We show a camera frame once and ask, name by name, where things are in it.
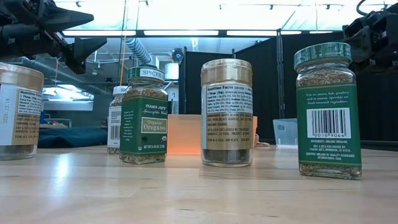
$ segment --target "spice jar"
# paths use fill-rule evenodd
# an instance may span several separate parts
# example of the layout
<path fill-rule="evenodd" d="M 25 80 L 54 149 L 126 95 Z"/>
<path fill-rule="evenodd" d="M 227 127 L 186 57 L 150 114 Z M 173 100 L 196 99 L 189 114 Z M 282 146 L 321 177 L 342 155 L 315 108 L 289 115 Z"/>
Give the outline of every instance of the spice jar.
<path fill-rule="evenodd" d="M 325 43 L 294 55 L 301 175 L 362 176 L 355 74 L 350 46 Z"/>
<path fill-rule="evenodd" d="M 119 154 L 122 98 L 126 88 L 127 86 L 113 88 L 114 99 L 109 105 L 108 113 L 108 154 Z"/>
<path fill-rule="evenodd" d="M 129 69 L 123 94 L 120 159 L 131 164 L 164 162 L 167 151 L 167 92 L 164 72 L 143 65 Z"/>
<path fill-rule="evenodd" d="M 0 160 L 36 154 L 43 81 L 41 72 L 0 63 Z"/>
<path fill-rule="evenodd" d="M 219 59 L 201 68 L 201 159 L 219 167 L 253 162 L 251 64 Z"/>

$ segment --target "orange light box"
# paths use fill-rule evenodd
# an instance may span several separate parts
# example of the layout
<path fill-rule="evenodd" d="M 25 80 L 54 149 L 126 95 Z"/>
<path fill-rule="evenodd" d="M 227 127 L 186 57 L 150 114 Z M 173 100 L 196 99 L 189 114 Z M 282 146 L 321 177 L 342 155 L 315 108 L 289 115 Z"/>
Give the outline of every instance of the orange light box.
<path fill-rule="evenodd" d="M 201 116 L 193 114 L 169 114 L 167 127 L 168 154 L 200 154 Z M 257 117 L 253 117 L 253 133 L 256 135 Z"/>

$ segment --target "barcode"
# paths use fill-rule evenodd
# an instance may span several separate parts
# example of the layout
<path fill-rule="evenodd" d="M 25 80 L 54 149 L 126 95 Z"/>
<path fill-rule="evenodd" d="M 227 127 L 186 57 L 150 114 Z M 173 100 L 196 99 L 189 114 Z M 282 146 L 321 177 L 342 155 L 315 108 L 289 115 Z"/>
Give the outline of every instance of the barcode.
<path fill-rule="evenodd" d="M 111 139 L 119 140 L 120 139 L 120 126 L 111 126 Z"/>
<path fill-rule="evenodd" d="M 307 110 L 308 138 L 351 138 L 349 108 Z"/>

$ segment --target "wooden table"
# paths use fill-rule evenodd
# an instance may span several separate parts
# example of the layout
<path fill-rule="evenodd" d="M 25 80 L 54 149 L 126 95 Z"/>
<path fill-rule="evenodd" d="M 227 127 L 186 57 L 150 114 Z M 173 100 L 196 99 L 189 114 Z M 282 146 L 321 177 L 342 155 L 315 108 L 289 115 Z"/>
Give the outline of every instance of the wooden table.
<path fill-rule="evenodd" d="M 302 177 L 294 149 L 246 168 L 169 155 L 133 166 L 105 147 L 0 162 L 0 223 L 398 223 L 398 153 L 363 150 L 362 180 Z"/>

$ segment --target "ductwork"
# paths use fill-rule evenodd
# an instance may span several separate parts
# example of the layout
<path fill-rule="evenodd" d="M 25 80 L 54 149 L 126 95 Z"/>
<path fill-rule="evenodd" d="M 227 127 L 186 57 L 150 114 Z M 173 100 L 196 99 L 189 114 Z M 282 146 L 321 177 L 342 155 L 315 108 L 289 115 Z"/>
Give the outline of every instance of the ductwork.
<path fill-rule="evenodd" d="M 125 44 L 141 63 L 150 63 L 150 55 L 139 39 L 129 38 L 125 41 Z"/>
<path fill-rule="evenodd" d="M 38 70 L 38 71 L 40 71 L 40 72 L 42 72 L 42 73 L 44 73 L 46 75 L 55 76 L 56 69 L 51 67 L 51 66 L 49 66 L 49 65 L 47 65 L 47 64 L 45 64 L 45 63 L 43 63 L 43 62 L 41 62 L 41 61 L 39 61 L 39 59 L 37 59 L 37 60 L 29 60 L 28 58 L 22 57 L 22 64 L 25 67 L 29 67 L 29 68 L 32 68 L 34 70 Z M 60 77 L 63 77 L 66 80 L 78 82 L 78 83 L 81 83 L 81 84 L 84 84 L 84 82 L 86 82 L 86 80 L 84 80 L 83 78 L 80 78 L 80 77 L 78 77 L 75 74 L 69 74 L 67 72 L 64 72 L 61 69 L 58 69 L 58 75 Z M 102 88 L 99 88 L 97 86 L 87 85 L 86 87 L 88 87 L 91 90 L 94 90 L 94 91 L 100 92 L 102 94 L 105 94 L 105 95 L 110 95 L 111 94 L 110 91 L 106 91 L 106 90 L 104 90 Z"/>

